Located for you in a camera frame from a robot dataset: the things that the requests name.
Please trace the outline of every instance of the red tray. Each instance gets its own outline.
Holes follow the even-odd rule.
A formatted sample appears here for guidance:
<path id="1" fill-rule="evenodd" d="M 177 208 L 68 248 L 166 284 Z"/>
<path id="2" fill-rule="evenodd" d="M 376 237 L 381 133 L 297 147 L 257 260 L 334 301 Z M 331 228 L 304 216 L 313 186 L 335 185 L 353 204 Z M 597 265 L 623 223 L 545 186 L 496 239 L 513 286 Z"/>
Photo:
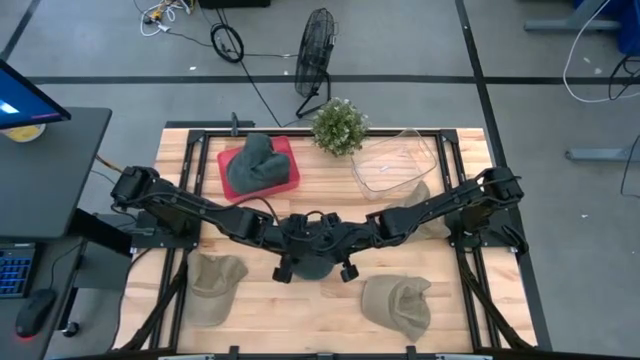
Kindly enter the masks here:
<path id="1" fill-rule="evenodd" d="M 289 157 L 289 182 L 282 185 L 276 185 L 270 188 L 255 191 L 249 194 L 240 195 L 233 191 L 229 181 L 227 180 L 227 166 L 231 162 L 236 154 L 242 151 L 242 147 L 221 151 L 218 153 L 218 168 L 220 169 L 220 179 L 222 180 L 222 190 L 224 191 L 224 197 L 231 202 L 238 202 L 252 196 L 266 197 L 269 195 L 277 194 L 279 192 L 295 189 L 300 184 L 300 173 L 298 172 L 298 165 L 296 165 L 296 159 L 293 157 L 293 151 L 289 144 L 289 139 L 286 136 L 278 136 L 271 138 L 273 143 L 273 149 L 276 152 L 282 153 Z"/>

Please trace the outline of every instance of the black desk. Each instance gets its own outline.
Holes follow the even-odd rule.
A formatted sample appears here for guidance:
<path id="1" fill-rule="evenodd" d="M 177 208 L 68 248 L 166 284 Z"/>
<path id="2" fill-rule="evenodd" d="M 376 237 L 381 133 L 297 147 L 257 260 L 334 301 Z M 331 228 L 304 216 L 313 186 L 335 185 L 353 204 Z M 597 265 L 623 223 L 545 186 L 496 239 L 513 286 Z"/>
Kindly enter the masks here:
<path id="1" fill-rule="evenodd" d="M 56 292 L 56 302 L 47 317 L 40 332 L 26 340 L 19 338 L 14 330 L 16 315 L 26 299 L 2 299 L 0 300 L 0 352 L 3 359 L 42 359 L 49 341 L 58 325 L 59 317 L 66 303 L 67 293 L 73 281 L 73 274 L 77 268 L 86 241 L 78 237 L 61 238 L 55 243 L 41 244 L 41 258 L 37 272 L 32 282 L 31 289 L 42 289 L 49 286 L 51 281 L 51 266 L 55 259 L 65 252 L 79 245 L 65 257 L 57 262 L 54 268 L 54 282 L 52 289 Z"/>
<path id="2" fill-rule="evenodd" d="M 41 359 L 56 328 L 66 323 L 87 269 L 95 273 L 96 261 L 85 254 L 87 242 L 106 251 L 129 255 L 130 237 L 77 209 L 95 155 L 100 147 L 111 110 L 68 108 L 70 121 L 47 125 L 30 143 L 15 143 L 0 136 L 0 241 L 19 239 L 39 244 L 40 260 L 31 290 L 46 288 L 51 281 L 57 297 L 42 330 L 29 340 L 15 335 L 16 315 L 26 299 L 0 299 L 0 358 Z"/>
<path id="3" fill-rule="evenodd" d="M 68 108 L 71 120 L 38 139 L 0 136 L 0 236 L 63 236 L 111 118 L 109 109 Z"/>

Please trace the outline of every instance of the black floor fan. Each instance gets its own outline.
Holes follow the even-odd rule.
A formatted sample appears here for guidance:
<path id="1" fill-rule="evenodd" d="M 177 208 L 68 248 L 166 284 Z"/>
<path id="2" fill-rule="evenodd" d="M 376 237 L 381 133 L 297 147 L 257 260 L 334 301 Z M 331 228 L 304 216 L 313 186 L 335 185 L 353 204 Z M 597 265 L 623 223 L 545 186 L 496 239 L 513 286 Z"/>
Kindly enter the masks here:
<path id="1" fill-rule="evenodd" d="M 304 110 L 313 97 L 320 95 L 318 90 L 322 82 L 327 82 L 327 101 L 331 99 L 331 77 L 327 72 L 329 58 L 335 42 L 335 22 L 327 9 L 318 9 L 311 13 L 304 28 L 298 63 L 296 64 L 295 86 L 298 94 L 306 100 L 296 111 L 298 119 L 320 108 Z"/>

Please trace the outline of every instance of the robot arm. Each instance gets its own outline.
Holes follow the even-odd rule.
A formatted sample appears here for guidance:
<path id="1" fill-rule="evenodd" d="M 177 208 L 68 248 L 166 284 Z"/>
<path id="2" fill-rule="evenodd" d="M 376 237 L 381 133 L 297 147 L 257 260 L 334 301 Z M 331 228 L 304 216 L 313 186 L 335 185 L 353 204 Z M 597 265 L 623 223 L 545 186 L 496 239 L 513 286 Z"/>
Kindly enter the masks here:
<path id="1" fill-rule="evenodd" d="M 188 231 L 188 218 L 214 224 L 231 240 L 281 256 L 274 280 L 288 283 L 291 264 L 303 256 L 342 263 L 345 282 L 358 276 L 349 257 L 369 248 L 398 246 L 420 224 L 450 212 L 469 212 L 469 223 L 480 223 L 496 210 L 514 206 L 524 196 L 508 168 L 491 168 L 449 192 L 407 208 L 391 208 L 366 215 L 364 223 L 342 222 L 336 213 L 310 222 L 307 215 L 292 214 L 279 220 L 276 214 L 222 206 L 184 191 L 145 167 L 127 167 L 111 192 L 115 205 L 143 209 L 158 218 L 174 234 Z"/>

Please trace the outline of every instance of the white cable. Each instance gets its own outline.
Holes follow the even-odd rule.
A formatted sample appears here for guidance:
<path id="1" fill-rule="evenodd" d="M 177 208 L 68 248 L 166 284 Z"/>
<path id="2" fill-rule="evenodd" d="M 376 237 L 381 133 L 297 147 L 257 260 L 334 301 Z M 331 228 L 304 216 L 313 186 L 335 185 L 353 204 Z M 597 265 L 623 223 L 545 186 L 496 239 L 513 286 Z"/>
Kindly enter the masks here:
<path id="1" fill-rule="evenodd" d="M 577 96 L 576 94 L 573 93 L 573 91 L 571 91 L 571 88 L 569 87 L 569 83 L 567 82 L 567 70 L 569 69 L 569 64 L 571 63 L 571 57 L 573 57 L 573 51 L 576 48 L 576 44 L 578 43 L 578 40 L 580 39 L 580 36 L 584 32 L 584 30 L 589 26 L 589 24 L 591 24 L 591 21 L 593 21 L 593 19 L 595 19 L 596 16 L 600 15 L 600 12 L 602 11 L 602 9 L 604 9 L 605 6 L 607 6 L 609 4 L 609 2 L 611 2 L 611 0 L 607 0 L 604 4 L 602 4 L 600 9 L 598 9 L 598 11 L 596 11 L 596 13 L 593 14 L 593 16 L 589 20 L 587 20 L 587 22 L 584 24 L 582 29 L 580 29 L 580 31 L 578 32 L 578 36 L 576 36 L 576 39 L 573 41 L 573 45 L 571 45 L 571 50 L 569 51 L 569 58 L 567 59 L 567 64 L 564 66 L 564 71 L 562 72 L 562 81 L 564 81 L 564 86 L 567 88 L 567 91 L 569 91 L 569 94 L 571 94 L 571 96 L 573 96 L 574 99 L 576 99 L 578 101 L 581 101 L 583 103 L 587 103 L 587 104 L 595 104 L 595 103 L 607 102 L 607 101 L 611 101 L 611 99 L 609 99 L 609 98 L 605 98 L 605 99 L 583 99 L 583 98 Z M 628 98 L 632 98 L 632 97 L 635 97 L 635 96 L 638 96 L 638 95 L 640 95 L 640 92 L 637 92 L 637 93 L 631 94 L 631 95 L 619 96 L 618 99 L 628 99 Z"/>
<path id="2" fill-rule="evenodd" d="M 148 8 L 146 11 L 144 11 L 142 14 L 140 14 L 140 33 L 142 34 L 142 36 L 154 36 L 156 34 L 158 34 L 160 31 L 162 31 L 159 27 L 156 31 L 152 32 L 152 33 L 145 33 L 144 32 L 144 19 L 147 17 L 147 13 L 149 13 L 152 10 L 155 10 L 156 8 L 159 8 L 160 6 L 162 6 L 164 4 L 164 0 L 161 0 L 160 3 L 158 5 L 154 5 L 150 8 Z M 182 9 L 182 6 L 180 5 L 169 5 L 165 10 L 164 10 L 164 14 L 167 14 L 167 18 L 169 19 L 169 21 L 174 22 L 176 20 L 176 14 L 173 11 L 173 9 Z"/>

